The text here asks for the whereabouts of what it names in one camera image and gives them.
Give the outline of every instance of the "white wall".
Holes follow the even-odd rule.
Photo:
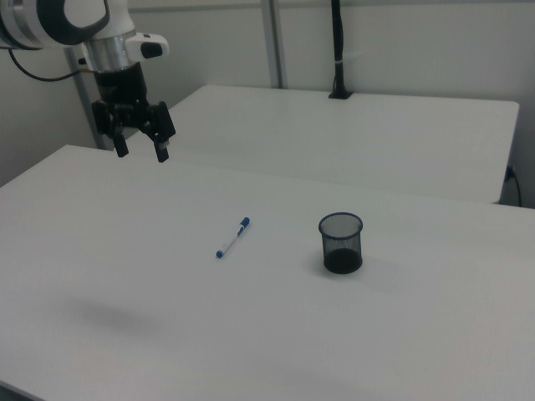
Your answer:
[[[69,72],[63,50],[15,54],[36,75]],[[94,147],[73,80],[35,81],[18,71],[7,50],[0,50],[0,185],[67,144]]]
[[[296,3],[280,10],[288,87],[330,90],[330,8]],[[535,4],[343,7],[342,17],[344,52],[358,54],[345,62],[349,89],[518,102],[512,163],[535,207]],[[516,204],[511,190],[506,201]]]
[[[149,101],[172,106],[205,84],[271,87],[259,5],[194,11],[177,7],[131,16],[138,31],[163,35],[171,46],[168,58],[143,64]]]

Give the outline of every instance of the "mesh pen holder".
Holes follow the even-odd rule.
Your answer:
[[[319,222],[324,244],[324,266],[332,273],[348,274],[362,266],[360,217],[339,212],[325,216]]]

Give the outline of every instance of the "black cable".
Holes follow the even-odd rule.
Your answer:
[[[24,67],[22,65],[20,65],[20,63],[15,58],[15,55],[13,54],[13,51],[11,49],[9,49],[8,52],[9,52],[9,56],[11,57],[11,60],[15,63],[17,68],[20,69],[28,77],[36,79],[37,81],[41,81],[41,82],[58,82],[58,81],[63,81],[64,79],[71,78],[71,77],[73,77],[73,76],[75,76],[77,74],[80,74],[80,71],[74,71],[73,73],[64,75],[63,77],[57,77],[57,78],[42,78],[42,77],[38,77],[37,75],[33,75],[33,74],[29,73],[28,71],[26,71],[26,69],[24,69]]]
[[[514,178],[517,184],[518,207],[522,207],[522,192],[520,191],[520,183],[518,182],[517,173],[515,173],[514,169],[511,171],[511,178]]]

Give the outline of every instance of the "white table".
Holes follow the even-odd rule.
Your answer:
[[[492,203],[513,102],[206,86],[172,108],[171,158],[257,173]],[[131,153],[154,156],[148,138]]]
[[[331,211],[364,220],[345,277],[322,267]],[[533,232],[531,210],[66,147],[0,189],[0,381],[47,401],[531,401]]]

